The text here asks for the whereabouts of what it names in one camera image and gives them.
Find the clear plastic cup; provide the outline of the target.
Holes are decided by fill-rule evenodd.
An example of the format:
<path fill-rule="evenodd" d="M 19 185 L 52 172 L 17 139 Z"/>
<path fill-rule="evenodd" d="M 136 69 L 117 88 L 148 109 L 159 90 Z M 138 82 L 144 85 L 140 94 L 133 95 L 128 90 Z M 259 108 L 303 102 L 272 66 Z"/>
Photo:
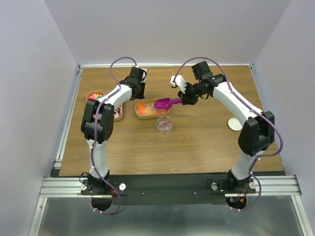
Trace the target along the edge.
<path fill-rule="evenodd" d="M 160 116 L 157 119 L 157 129 L 162 134 L 171 132 L 172 126 L 173 122 L 169 116 Z"/>

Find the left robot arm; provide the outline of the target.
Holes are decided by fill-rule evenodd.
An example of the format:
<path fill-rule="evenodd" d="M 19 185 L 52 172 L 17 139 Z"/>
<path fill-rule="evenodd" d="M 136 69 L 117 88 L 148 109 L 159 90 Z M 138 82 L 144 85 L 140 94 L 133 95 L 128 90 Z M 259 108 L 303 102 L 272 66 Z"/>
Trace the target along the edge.
<path fill-rule="evenodd" d="M 130 74 L 116 87 L 99 99 L 86 102 L 81 123 L 81 132 L 90 149 L 90 170 L 87 175 L 87 187 L 98 194 L 104 194 L 111 187 L 107 163 L 107 141 L 114 128 L 114 111 L 124 102 L 143 99 L 147 69 L 134 66 Z"/>

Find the orange tray of star candies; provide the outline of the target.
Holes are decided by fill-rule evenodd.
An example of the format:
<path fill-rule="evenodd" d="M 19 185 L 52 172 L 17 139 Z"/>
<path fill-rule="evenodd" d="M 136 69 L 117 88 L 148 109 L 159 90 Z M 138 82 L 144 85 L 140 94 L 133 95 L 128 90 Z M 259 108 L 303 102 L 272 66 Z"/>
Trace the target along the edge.
<path fill-rule="evenodd" d="M 159 100 L 150 99 L 150 100 L 141 100 L 135 104 L 135 113 L 139 119 L 151 119 L 158 118 L 160 116 L 166 116 L 170 113 L 170 110 L 167 109 L 156 109 L 154 108 L 154 103 Z"/>

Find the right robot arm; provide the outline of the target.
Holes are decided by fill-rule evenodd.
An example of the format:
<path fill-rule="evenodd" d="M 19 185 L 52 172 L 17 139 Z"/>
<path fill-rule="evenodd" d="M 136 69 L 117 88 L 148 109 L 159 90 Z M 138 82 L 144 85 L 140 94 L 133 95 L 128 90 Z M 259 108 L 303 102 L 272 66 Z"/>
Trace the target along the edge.
<path fill-rule="evenodd" d="M 194 105 L 203 95 L 221 102 L 240 122 L 238 138 L 240 154 L 236 164 L 227 174 L 226 186 L 233 193 L 239 192 L 249 181 L 257 159 L 274 142 L 275 117 L 264 112 L 237 92 L 225 72 L 214 75 L 206 61 L 192 66 L 197 83 L 188 83 L 183 76 L 175 74 L 170 80 L 173 88 L 180 90 L 178 96 L 183 105 Z"/>

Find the magenta plastic scoop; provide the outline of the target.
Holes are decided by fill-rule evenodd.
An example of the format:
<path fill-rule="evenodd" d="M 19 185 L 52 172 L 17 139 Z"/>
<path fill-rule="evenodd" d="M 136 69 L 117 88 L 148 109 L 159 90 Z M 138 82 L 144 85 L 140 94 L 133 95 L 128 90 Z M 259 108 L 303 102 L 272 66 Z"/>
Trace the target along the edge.
<path fill-rule="evenodd" d="M 173 105 L 176 104 L 181 104 L 182 103 L 182 99 L 181 98 L 162 98 L 162 99 L 158 99 L 155 103 L 154 103 L 154 108 L 155 109 L 166 109 L 169 110 Z"/>

